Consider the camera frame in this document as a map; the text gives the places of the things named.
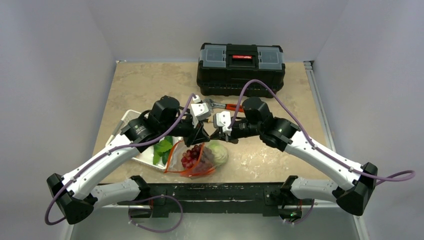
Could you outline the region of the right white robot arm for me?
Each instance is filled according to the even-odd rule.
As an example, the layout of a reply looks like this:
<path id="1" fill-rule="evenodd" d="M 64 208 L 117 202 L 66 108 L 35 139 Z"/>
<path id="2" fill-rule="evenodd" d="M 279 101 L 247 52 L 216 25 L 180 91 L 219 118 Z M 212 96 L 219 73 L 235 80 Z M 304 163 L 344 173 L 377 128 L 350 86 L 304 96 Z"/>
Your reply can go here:
<path id="1" fill-rule="evenodd" d="M 362 216 L 376 188 L 378 168 L 371 162 L 349 160 L 312 139 L 292 121 L 275 117 L 258 97 L 242 103 L 245 117 L 232 122 L 231 113 L 214 114 L 212 140 L 237 144 L 241 138 L 258 136 L 268 147 L 295 156 L 324 173 L 329 180 L 311 180 L 291 176 L 280 196 L 288 204 L 300 199 L 318 199 L 336 203 L 355 216 Z"/>

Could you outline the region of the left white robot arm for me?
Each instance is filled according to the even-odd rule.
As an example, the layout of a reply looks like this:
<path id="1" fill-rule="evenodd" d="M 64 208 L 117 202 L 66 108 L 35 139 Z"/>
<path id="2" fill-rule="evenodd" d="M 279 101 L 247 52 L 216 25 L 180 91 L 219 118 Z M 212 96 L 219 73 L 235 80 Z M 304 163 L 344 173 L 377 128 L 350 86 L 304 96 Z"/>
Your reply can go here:
<path id="1" fill-rule="evenodd" d="M 166 137 L 181 137 L 188 145 L 207 142 L 203 120 L 211 115 L 206 102 L 195 94 L 189 96 L 185 106 L 171 96 L 163 96 L 151 109 L 131 119 L 114 139 L 76 169 L 47 178 L 52 200 L 44 214 L 47 225 L 53 206 L 57 206 L 63 219 L 77 224 L 94 210 L 120 202 L 142 205 L 153 199 L 151 188 L 139 175 L 125 181 L 102 185 L 101 181 L 128 160 L 142 154 Z"/>

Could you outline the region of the green cabbage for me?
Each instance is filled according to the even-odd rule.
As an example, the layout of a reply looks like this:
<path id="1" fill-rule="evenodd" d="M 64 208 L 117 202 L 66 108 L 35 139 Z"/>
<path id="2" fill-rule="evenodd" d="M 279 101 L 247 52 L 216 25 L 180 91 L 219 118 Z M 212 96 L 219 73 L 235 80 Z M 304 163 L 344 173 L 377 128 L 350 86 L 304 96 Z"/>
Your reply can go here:
<path id="1" fill-rule="evenodd" d="M 213 162 L 219 166 L 225 164 L 229 159 L 229 153 L 227 148 L 219 143 L 217 140 L 211 141 L 206 145 L 213 155 Z"/>

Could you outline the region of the orange carrot green top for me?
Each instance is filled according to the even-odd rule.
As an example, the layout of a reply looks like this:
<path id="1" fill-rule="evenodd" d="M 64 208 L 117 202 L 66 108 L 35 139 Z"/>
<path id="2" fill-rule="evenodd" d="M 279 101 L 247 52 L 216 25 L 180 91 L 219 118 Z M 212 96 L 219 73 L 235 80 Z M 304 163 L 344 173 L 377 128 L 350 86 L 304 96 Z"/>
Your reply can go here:
<path id="1" fill-rule="evenodd" d="M 203 170 L 200 168 L 192 167 L 188 170 L 182 171 L 179 175 L 185 178 L 200 178 L 200 177 L 213 174 L 215 170 L 216 170 L 215 167 L 211 167 L 211 168 L 203 169 Z"/>

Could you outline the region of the white plastic basket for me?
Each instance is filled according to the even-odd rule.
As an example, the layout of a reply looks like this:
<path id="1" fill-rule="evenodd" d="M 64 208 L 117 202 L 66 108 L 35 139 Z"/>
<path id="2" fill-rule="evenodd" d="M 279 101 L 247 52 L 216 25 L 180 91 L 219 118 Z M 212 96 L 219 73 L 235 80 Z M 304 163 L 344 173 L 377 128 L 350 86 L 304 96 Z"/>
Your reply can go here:
<path id="1" fill-rule="evenodd" d="M 119 120 L 117 126 L 115 127 L 114 131 L 110 135 L 109 139 L 107 140 L 105 146 L 111 147 L 112 142 L 114 142 L 114 138 L 120 134 L 121 129 L 125 127 L 131 120 L 139 117 L 141 113 L 132 109 L 129 109 L 125 112 L 123 117 Z M 135 156 L 132 158 L 132 160 L 139 162 L 141 164 L 144 164 L 146 166 L 152 167 L 155 170 L 164 172 L 166 169 L 167 164 L 163 163 L 162 158 L 159 159 L 159 163 L 154 164 L 154 147 L 150 146 L 148 149 L 146 149 L 143 153 L 139 154 L 138 156 Z"/>

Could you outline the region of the clear zip top bag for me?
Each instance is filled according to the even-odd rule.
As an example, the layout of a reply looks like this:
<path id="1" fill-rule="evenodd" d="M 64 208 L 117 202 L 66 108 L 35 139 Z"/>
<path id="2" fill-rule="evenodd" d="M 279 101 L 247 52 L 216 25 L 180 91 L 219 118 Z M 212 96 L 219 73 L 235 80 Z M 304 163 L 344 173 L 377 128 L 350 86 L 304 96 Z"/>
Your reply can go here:
<path id="1" fill-rule="evenodd" d="M 228 159 L 227 148 L 217 141 L 186 146 L 182 139 L 178 139 L 170 150 L 162 154 L 161 163 L 165 166 L 165 173 L 198 178 L 212 174 Z"/>

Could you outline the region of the light red grape bunch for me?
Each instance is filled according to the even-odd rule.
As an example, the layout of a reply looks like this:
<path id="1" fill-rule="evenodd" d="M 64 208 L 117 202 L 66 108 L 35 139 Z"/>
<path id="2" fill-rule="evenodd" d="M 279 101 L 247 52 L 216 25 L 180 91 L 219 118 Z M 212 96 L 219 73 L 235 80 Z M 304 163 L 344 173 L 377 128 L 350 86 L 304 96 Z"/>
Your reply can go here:
<path id="1" fill-rule="evenodd" d="M 183 171 L 191 168 L 206 170 L 214 167 L 213 155 L 204 145 L 195 145 L 182 154 Z"/>

